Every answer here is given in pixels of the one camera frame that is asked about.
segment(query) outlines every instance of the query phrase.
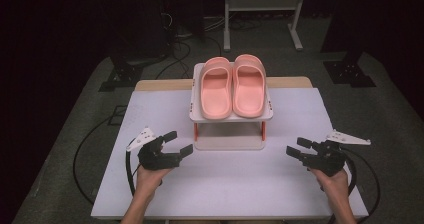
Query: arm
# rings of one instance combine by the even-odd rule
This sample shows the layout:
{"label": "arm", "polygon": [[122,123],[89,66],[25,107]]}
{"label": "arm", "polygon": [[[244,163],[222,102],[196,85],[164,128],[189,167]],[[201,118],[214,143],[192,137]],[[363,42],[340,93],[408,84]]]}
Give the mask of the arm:
{"label": "arm", "polygon": [[124,215],[121,223],[141,224],[143,223],[144,213],[147,206],[153,199],[156,188],[159,186],[162,178],[172,169],[163,169],[150,171],[140,166],[137,170],[137,185],[134,197]]}
{"label": "arm", "polygon": [[342,169],[332,177],[328,177],[320,170],[310,169],[310,171],[317,177],[319,184],[323,187],[337,222],[339,224],[356,224],[349,204],[346,171]]}

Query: pink sandal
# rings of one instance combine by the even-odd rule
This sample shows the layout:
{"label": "pink sandal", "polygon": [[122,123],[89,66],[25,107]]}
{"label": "pink sandal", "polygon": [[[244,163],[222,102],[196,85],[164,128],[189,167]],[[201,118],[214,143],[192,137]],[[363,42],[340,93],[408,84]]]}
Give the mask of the pink sandal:
{"label": "pink sandal", "polygon": [[265,99],[265,68],[255,56],[244,54],[233,66],[233,110],[242,117],[262,115]]}
{"label": "pink sandal", "polygon": [[200,72],[200,102],[206,119],[224,119],[232,112],[232,72],[228,59],[209,59]]}

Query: dark background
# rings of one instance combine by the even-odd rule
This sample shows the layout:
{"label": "dark background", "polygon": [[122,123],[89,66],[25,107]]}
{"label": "dark background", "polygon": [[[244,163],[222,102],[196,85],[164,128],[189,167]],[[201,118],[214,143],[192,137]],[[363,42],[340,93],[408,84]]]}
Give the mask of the dark background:
{"label": "dark background", "polygon": [[[305,0],[302,16],[333,14],[323,51],[358,43],[385,65],[423,117],[422,7],[422,0]],[[129,48],[143,57],[166,54],[172,38],[160,11],[201,37],[203,15],[223,15],[224,0],[0,0],[0,8],[6,93],[0,216],[9,223],[110,48]]]}

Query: floor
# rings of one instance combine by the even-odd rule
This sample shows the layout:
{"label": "floor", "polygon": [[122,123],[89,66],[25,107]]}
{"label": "floor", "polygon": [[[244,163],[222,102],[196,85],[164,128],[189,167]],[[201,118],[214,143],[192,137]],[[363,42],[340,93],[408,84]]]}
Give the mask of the floor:
{"label": "floor", "polygon": [[[424,125],[384,66],[364,53],[359,66],[376,87],[352,88],[333,84],[323,61],[340,60],[344,53],[320,53],[330,18],[301,18],[298,34],[304,46],[296,51],[287,18],[239,23],[231,31],[231,51],[223,52],[222,29],[206,33],[208,38],[181,38],[175,57],[144,68],[140,79],[191,78],[193,67],[215,56],[230,61],[248,53],[259,57],[268,76],[306,76],[321,93],[333,127],[372,141],[371,146],[348,146],[375,170],[381,185],[381,200],[366,223],[423,223],[424,213]],[[108,125],[108,117],[128,104],[133,87],[99,92],[113,69],[110,58],[98,64],[59,134],[38,178],[14,223],[115,223],[90,216],[119,125]],[[358,188],[371,210],[377,189],[373,175],[358,158]],[[75,176],[81,190],[74,180]],[[326,223],[327,220],[286,220],[287,223]],[[147,221],[146,223],[163,223]]]}

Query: pink slipper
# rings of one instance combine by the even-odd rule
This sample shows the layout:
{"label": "pink slipper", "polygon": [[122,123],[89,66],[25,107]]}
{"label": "pink slipper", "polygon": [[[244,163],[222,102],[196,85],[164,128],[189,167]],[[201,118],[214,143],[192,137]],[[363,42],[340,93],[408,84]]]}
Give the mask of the pink slipper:
{"label": "pink slipper", "polygon": [[242,117],[262,115],[265,99],[265,68],[252,55],[240,55],[233,66],[233,110]]}
{"label": "pink slipper", "polygon": [[206,119],[224,119],[232,112],[232,72],[228,59],[209,59],[200,72],[200,102]]}

